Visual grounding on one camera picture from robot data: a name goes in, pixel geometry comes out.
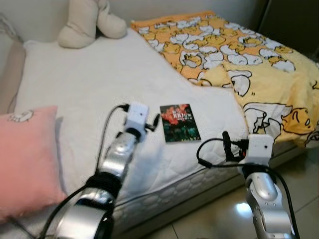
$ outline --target pink pillow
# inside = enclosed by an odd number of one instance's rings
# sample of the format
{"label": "pink pillow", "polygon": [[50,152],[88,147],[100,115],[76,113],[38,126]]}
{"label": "pink pillow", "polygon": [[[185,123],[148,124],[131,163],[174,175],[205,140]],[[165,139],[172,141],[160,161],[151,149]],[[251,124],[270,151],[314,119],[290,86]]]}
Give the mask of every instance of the pink pillow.
{"label": "pink pillow", "polygon": [[57,204],[57,106],[0,116],[0,222]]}

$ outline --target wall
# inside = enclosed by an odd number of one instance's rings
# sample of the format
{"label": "wall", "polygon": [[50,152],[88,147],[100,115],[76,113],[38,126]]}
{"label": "wall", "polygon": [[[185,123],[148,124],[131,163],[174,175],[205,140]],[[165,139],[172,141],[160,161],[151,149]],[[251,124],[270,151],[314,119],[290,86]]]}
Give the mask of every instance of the wall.
{"label": "wall", "polygon": [[262,34],[307,55],[319,47],[319,0],[273,0]]}
{"label": "wall", "polygon": [[[265,0],[111,0],[111,10],[142,20],[163,15],[214,10],[229,21],[255,29]],[[0,0],[0,11],[24,40],[53,41],[67,20],[68,0]]]}

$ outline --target tile floor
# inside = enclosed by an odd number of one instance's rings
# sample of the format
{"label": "tile floor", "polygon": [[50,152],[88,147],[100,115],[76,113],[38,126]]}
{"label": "tile floor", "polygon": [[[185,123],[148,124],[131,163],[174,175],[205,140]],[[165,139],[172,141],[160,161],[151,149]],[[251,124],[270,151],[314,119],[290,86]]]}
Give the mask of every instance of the tile floor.
{"label": "tile floor", "polygon": [[[277,168],[289,187],[301,239],[319,238],[318,161],[317,148]],[[284,207],[288,208],[286,197]],[[242,187],[145,238],[255,239],[257,236]]]}

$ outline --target mattress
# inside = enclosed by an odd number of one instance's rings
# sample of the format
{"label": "mattress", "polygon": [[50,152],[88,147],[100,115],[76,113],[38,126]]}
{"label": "mattress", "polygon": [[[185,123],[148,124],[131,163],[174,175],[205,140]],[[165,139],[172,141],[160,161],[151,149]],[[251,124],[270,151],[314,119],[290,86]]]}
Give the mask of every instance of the mattress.
{"label": "mattress", "polygon": [[[118,104],[147,104],[150,122],[162,105],[190,104],[203,140],[221,137],[224,130],[232,139],[247,137],[242,111],[230,89],[189,83],[131,29],[123,39],[99,38],[79,50],[35,41],[28,41],[25,48],[27,57],[15,111],[58,105],[60,178],[67,194],[94,172],[104,120]],[[106,144],[123,129],[124,116],[114,114]],[[166,144],[161,123],[147,135],[135,152],[117,199],[117,231],[236,175],[235,169],[207,171],[198,165],[195,154],[199,144]],[[202,158],[212,163],[223,161],[222,143],[205,146]],[[19,220],[36,235],[50,211],[52,208]],[[8,224],[0,230],[4,237],[24,238]]]}

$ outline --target bed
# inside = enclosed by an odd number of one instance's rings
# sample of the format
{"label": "bed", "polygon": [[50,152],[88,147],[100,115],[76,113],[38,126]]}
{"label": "bed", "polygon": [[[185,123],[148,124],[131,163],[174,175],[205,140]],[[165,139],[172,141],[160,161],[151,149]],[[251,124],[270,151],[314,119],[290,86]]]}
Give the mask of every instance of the bed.
{"label": "bed", "polygon": [[[202,139],[221,137],[224,130],[233,139],[248,135],[231,89],[190,84],[132,29],[123,39],[100,37],[80,50],[32,40],[24,46],[27,57],[15,111],[58,105],[60,179],[68,194],[93,173],[104,120],[117,104],[147,104],[150,119],[162,105],[191,104]],[[111,120],[106,143],[122,126],[123,115],[118,113]],[[166,144],[161,123],[155,133],[148,134],[138,147],[117,200],[115,237],[145,235],[244,183],[236,169],[206,170],[198,165],[195,153],[199,145]],[[272,164],[302,152],[290,142],[275,144]],[[222,144],[204,147],[203,157],[213,163],[223,161]],[[37,234],[51,210],[20,221]],[[25,237],[9,224],[1,225],[0,230],[4,238]]]}

